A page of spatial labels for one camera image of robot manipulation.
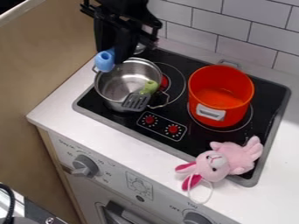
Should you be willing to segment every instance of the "silver pot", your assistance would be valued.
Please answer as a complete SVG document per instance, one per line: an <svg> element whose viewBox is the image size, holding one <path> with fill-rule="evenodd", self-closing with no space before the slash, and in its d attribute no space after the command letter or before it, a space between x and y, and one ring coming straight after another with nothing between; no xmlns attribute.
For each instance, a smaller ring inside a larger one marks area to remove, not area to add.
<svg viewBox="0 0 299 224"><path fill-rule="evenodd" d="M118 112L129 112L122 107L122 103L131 93L139 92L147 81L155 81L159 87L162 81L162 72L154 63L140 58L129 58L122 64L115 66L109 73L99 72L94 79L96 92L105 100L106 105ZM161 108L166 103L149 108Z"/></svg>

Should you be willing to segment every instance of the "toy stove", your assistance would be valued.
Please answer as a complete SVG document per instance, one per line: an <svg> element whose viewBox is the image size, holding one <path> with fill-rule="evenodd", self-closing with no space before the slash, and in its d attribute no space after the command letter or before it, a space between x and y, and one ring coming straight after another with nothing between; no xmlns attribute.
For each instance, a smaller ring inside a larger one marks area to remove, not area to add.
<svg viewBox="0 0 299 224"><path fill-rule="evenodd" d="M211 141L245 144L256 135L265 149L255 168L243 175L228 177L242 186L256 185L287 106L289 89L251 76L255 94L243 120L229 128L213 128L195 120L188 110L188 78L208 63L162 50L145 51L138 57L155 62L163 72L162 90L170 95L166 107L148 108L141 113L117 113L107 108L91 87L79 97L73 108L189 162L198 154L210 150ZM155 106L164 101L164 94L157 94L149 104Z"/></svg>

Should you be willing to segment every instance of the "pink stuffed bunny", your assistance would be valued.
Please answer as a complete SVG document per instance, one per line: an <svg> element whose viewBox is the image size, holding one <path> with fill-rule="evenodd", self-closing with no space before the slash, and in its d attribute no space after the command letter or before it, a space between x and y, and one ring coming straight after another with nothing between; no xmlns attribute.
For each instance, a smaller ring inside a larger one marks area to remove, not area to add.
<svg viewBox="0 0 299 224"><path fill-rule="evenodd" d="M263 146L257 136L249 139L242 147L236 143L211 142L212 150L201 153L195 162L181 164L176 168L177 173L185 173L182 189L188 190L197 185L201 179L218 182L226 175L240 175L254 168L254 161L261 156Z"/></svg>

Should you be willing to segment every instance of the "red pot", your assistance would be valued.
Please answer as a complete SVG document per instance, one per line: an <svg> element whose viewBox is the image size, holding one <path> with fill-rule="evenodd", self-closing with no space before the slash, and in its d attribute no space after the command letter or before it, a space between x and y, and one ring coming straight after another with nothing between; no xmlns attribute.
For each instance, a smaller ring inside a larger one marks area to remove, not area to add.
<svg viewBox="0 0 299 224"><path fill-rule="evenodd" d="M254 84L231 66L205 66L195 71L188 83L189 107L199 122L228 127L239 122L254 96Z"/></svg>

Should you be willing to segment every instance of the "spatula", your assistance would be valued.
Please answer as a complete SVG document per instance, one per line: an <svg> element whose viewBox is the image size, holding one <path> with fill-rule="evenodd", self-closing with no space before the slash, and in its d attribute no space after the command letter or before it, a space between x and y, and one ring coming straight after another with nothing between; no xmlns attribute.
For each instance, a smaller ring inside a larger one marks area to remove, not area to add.
<svg viewBox="0 0 299 224"><path fill-rule="evenodd" d="M156 92L159 85L154 80L148 80L144 88L139 92L129 94L125 101L122 103L122 107L127 111L141 112L143 111L152 94Z"/></svg>

